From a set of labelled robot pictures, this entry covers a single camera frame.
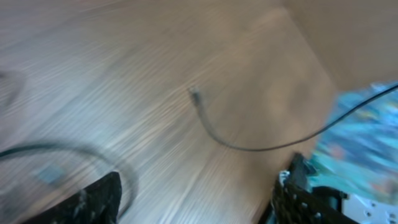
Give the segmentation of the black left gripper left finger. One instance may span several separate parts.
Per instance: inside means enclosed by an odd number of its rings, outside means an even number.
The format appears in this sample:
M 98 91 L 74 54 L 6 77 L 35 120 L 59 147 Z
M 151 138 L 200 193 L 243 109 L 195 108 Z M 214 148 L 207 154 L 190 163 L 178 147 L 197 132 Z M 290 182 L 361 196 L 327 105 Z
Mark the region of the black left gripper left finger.
M 110 172 L 23 224 L 113 224 L 118 220 L 121 196 L 120 175 Z

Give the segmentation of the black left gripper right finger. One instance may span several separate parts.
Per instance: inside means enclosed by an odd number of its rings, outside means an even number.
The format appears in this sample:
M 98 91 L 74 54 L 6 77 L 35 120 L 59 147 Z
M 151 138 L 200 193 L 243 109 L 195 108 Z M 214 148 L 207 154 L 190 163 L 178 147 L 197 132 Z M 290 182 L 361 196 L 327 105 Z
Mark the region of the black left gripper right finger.
M 295 153 L 286 170 L 279 172 L 267 207 L 258 224 L 356 224 L 343 214 L 348 194 L 327 186 L 310 187 L 315 169 Z

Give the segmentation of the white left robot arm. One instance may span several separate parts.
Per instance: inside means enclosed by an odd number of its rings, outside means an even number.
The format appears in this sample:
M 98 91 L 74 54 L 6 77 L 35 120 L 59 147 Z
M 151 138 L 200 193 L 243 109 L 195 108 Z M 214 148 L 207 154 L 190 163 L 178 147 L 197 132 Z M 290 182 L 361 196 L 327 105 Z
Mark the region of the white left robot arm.
M 280 172 L 272 198 L 259 223 L 397 223 L 397 207 L 327 186 L 310 187 L 314 168 L 295 154 Z M 27 224 L 116 223 L 122 187 L 118 172 L 110 172 L 52 208 L 26 220 Z

